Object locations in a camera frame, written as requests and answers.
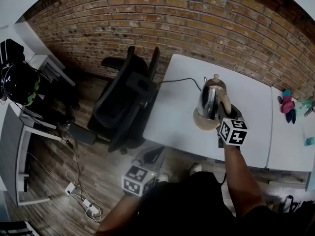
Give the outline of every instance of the kettle lid knob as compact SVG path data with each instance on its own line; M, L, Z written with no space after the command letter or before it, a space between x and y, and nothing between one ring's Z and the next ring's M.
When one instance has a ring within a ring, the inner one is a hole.
M217 73L215 73L213 77L214 77L214 79L213 79L214 82L219 82L220 81L219 80L219 75Z

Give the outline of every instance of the person's left arm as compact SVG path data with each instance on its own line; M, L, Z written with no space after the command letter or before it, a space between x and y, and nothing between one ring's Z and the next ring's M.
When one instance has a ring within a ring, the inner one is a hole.
M138 212L141 198L124 195L114 209L103 219L95 236L110 236L123 229Z

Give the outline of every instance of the forearm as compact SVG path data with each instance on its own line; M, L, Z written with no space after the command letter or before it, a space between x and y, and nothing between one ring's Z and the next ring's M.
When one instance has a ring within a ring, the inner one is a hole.
M110 235L125 227L138 212L140 197L124 195L99 225L96 236Z
M261 190L249 171L241 152L235 146L224 146L226 181L236 213L243 218L265 202Z

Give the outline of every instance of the white cube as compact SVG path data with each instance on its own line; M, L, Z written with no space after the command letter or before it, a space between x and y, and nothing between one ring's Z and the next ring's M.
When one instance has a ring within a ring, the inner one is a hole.
M155 185L156 176L155 172L132 165L127 173L122 176L122 188L141 197Z
M248 129L243 120L224 118L219 134L226 144L241 146L244 144L247 132Z

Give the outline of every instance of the kettle base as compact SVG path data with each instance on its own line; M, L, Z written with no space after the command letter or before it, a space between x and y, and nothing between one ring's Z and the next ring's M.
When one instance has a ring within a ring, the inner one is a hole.
M202 117L198 113L197 108L194 109L192 116L196 126L205 131L214 130L220 125L220 122L218 120L210 120Z

